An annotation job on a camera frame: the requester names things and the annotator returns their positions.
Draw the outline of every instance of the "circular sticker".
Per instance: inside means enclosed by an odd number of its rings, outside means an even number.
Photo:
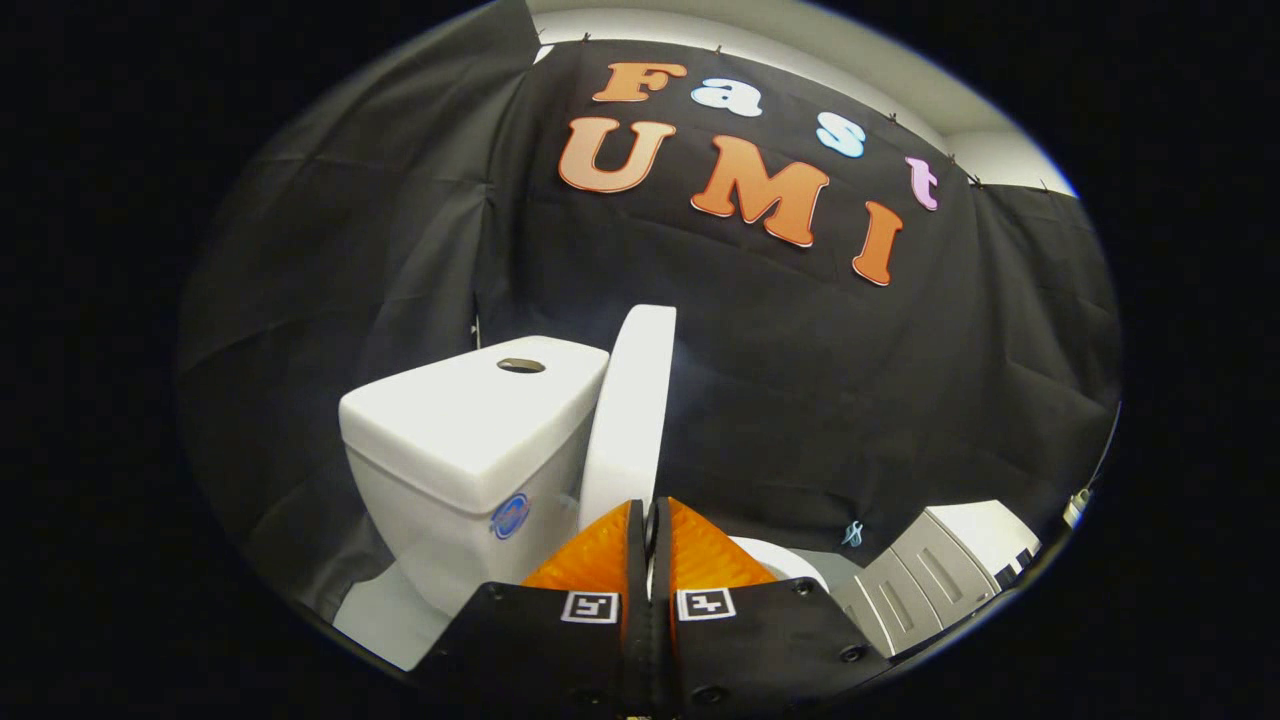
[[[493,534],[498,536],[498,539],[507,539],[525,524],[525,518],[529,516],[529,497],[522,492],[507,498],[498,506],[494,511],[493,518],[489,518],[489,529]]]

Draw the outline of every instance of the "flush hole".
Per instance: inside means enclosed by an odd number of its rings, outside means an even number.
[[[524,357],[507,357],[506,360],[498,360],[498,366],[508,373],[520,373],[522,375],[541,373],[547,369],[547,366],[538,360],[525,360]]]
[[[861,660],[863,652],[867,648],[864,648],[860,644],[851,644],[851,646],[846,647],[845,650],[840,651],[840,661],[841,662],[858,662],[859,660]]]

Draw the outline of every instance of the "pink letter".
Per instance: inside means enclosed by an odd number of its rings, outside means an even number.
[[[915,193],[915,199],[925,210],[937,210],[938,201],[929,197],[929,186],[937,186],[938,178],[929,172],[929,164],[915,158],[908,158],[906,164],[911,165],[911,192]]]

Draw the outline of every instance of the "toilet seat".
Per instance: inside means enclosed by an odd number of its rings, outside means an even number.
[[[653,503],[676,342],[676,309],[636,305],[618,331],[591,421],[577,530],[628,500]]]

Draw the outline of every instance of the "white letter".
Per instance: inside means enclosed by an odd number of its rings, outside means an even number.
[[[710,78],[703,81],[691,95],[694,101],[708,108],[723,108],[735,115],[755,118],[764,113],[760,109],[760,91],[745,82]]]
[[[835,113],[818,113],[818,141],[841,155],[861,158],[867,133],[856,123]]]

